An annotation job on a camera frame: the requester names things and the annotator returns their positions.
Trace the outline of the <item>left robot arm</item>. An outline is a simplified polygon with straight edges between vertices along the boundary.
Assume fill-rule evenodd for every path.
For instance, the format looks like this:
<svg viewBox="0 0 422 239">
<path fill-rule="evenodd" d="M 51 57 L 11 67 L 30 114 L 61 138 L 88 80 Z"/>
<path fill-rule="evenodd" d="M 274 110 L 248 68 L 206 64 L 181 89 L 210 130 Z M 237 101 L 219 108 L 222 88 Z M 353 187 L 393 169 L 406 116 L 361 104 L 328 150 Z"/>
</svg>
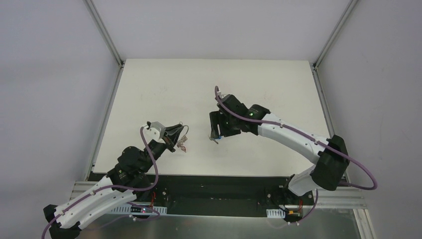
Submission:
<svg viewBox="0 0 422 239">
<path fill-rule="evenodd" d="M 41 238 L 75 239 L 93 221 L 114 208 L 136 199 L 147 201 L 159 180 L 158 158 L 166 151 L 175 152 L 182 123 L 163 126 L 147 122 L 140 128 L 143 150 L 128 146 L 118 157 L 118 163 L 94 186 L 61 205 L 43 209 L 48 222 Z"/>
</svg>

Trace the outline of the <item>silver metal keyring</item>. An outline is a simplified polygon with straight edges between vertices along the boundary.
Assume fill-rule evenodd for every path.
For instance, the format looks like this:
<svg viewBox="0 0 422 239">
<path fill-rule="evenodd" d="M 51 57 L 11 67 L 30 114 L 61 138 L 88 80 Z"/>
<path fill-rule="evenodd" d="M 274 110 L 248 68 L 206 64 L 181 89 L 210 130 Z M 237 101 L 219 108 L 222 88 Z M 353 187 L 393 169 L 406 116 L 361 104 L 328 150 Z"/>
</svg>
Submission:
<svg viewBox="0 0 422 239">
<path fill-rule="evenodd" d="M 187 148 L 184 146 L 184 143 L 188 140 L 187 138 L 187 134 L 189 132 L 189 126 L 183 124 L 181 121 L 179 122 L 179 124 L 182 126 L 182 130 L 184 130 L 184 128 L 186 128 L 186 132 L 179 138 L 179 140 L 177 141 L 176 146 L 182 150 L 184 153 L 187 152 Z"/>
</svg>

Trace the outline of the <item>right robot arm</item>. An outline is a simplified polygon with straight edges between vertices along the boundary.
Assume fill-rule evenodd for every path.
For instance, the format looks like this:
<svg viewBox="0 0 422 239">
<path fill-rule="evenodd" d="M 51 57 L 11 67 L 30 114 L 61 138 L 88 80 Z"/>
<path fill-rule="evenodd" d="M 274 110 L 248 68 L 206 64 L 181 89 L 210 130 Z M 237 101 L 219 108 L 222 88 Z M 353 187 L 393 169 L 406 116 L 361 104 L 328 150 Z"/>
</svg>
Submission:
<svg viewBox="0 0 422 239">
<path fill-rule="evenodd" d="M 312 166 L 299 174 L 293 174 L 283 189 L 283 199 L 295 204 L 302 195 L 316 188 L 334 191 L 349 166 L 345 158 L 345 143 L 339 136 L 325 138 L 303 132 L 272 113 L 254 104 L 247 107 L 234 95 L 224 96 L 210 112 L 210 139 L 230 137 L 249 132 L 274 140 L 304 156 Z"/>
</svg>

